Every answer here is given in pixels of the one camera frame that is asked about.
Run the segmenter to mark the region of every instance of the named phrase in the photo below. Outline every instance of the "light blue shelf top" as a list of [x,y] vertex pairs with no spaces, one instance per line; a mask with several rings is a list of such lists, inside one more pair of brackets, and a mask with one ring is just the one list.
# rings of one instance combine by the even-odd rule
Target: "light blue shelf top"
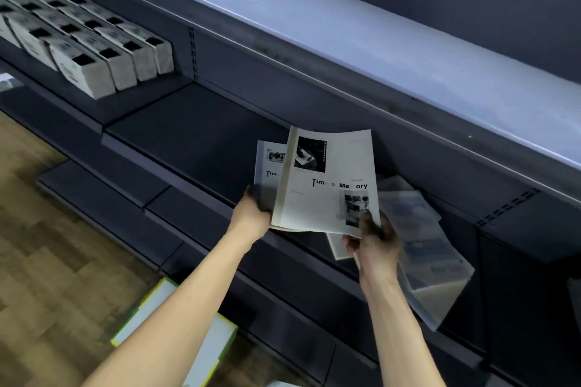
[[578,84],[359,0],[194,1],[581,170]]

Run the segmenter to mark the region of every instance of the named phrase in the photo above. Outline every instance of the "bare arm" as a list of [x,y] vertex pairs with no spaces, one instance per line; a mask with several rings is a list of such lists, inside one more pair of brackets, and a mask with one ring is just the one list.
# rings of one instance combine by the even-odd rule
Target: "bare arm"
[[363,238],[345,236],[343,241],[361,265],[359,279],[371,313],[383,385],[446,387],[397,282],[399,240],[381,216],[381,231],[366,213],[359,221]]
[[181,386],[243,255],[270,225],[247,191],[228,231],[196,270],[83,384]]

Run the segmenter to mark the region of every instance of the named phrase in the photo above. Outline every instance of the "wooden floor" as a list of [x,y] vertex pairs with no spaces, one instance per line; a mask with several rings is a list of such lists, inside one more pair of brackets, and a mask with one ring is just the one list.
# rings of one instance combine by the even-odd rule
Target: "wooden floor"
[[[159,276],[36,176],[65,157],[0,112],[0,386],[78,386]],[[240,334],[208,387],[307,386]]]

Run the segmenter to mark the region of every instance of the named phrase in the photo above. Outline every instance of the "black and white photo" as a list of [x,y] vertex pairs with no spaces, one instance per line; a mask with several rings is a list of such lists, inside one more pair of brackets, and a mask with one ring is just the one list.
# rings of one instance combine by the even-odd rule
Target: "black and white photo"
[[367,190],[345,190],[345,223],[359,228],[359,218],[369,210],[369,194]]
[[285,162],[285,153],[284,152],[275,152],[275,151],[272,151],[271,149],[267,149],[266,153],[267,153],[267,159],[269,161],[280,162],[280,163]]
[[299,136],[294,166],[299,169],[325,172],[327,142]]

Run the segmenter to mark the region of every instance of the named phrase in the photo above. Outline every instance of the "hand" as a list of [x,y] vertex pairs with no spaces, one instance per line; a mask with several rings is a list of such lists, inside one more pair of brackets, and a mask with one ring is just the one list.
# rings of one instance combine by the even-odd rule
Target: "hand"
[[361,239],[343,236],[343,244],[359,259],[359,282],[365,296],[380,294],[387,287],[399,288],[397,259],[400,241],[389,219],[381,213],[381,228],[373,223],[371,214],[364,213],[359,219]]
[[258,208],[256,200],[252,197],[251,188],[248,186],[242,199],[234,208],[227,234],[236,238],[236,242],[247,243],[250,249],[252,244],[268,231],[270,220],[270,212],[261,211]]

